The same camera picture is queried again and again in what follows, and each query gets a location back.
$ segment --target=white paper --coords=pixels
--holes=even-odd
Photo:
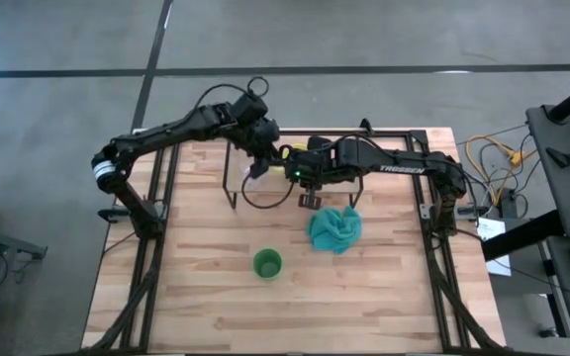
[[[501,233],[505,233],[505,223],[485,218],[479,218],[479,226],[477,228],[477,232],[484,241],[487,241],[492,237],[498,236]],[[499,257],[494,261],[487,262],[487,271],[493,274],[512,276],[512,270],[509,269],[509,267],[510,256]]]

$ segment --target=wooden tabletop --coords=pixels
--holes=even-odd
[[[426,130],[430,150],[458,158],[451,129]],[[405,149],[399,138],[376,141]],[[230,207],[222,190],[224,141],[185,143],[180,152],[149,352],[441,351],[410,176],[364,178],[356,207],[362,236],[344,254],[334,255],[312,250],[305,227],[314,212],[297,207],[298,194],[267,211],[243,199],[236,210]],[[130,181],[137,191],[147,191],[152,165],[152,155],[136,163]],[[281,194],[248,195],[267,204]],[[327,191],[321,197],[326,206],[348,204],[347,194]],[[131,231],[126,222],[112,225],[107,245]],[[464,303],[504,345],[480,243],[462,234],[450,243]],[[98,340],[123,308],[137,244],[132,238],[104,257],[83,346]],[[279,278],[271,282],[251,270],[254,253],[267,247],[283,259]],[[449,305],[446,314],[453,326]],[[135,330],[140,330],[138,321]],[[454,327],[450,332],[457,340]]]

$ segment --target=crumpled towel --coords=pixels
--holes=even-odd
[[[341,213],[338,209],[323,208],[312,215],[307,235],[315,250],[332,250],[342,254],[360,238],[362,218],[350,206]]]

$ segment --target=green cup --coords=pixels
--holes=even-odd
[[[281,267],[283,267],[281,256],[271,248],[258,251],[252,260],[254,273],[265,281],[276,279]]]

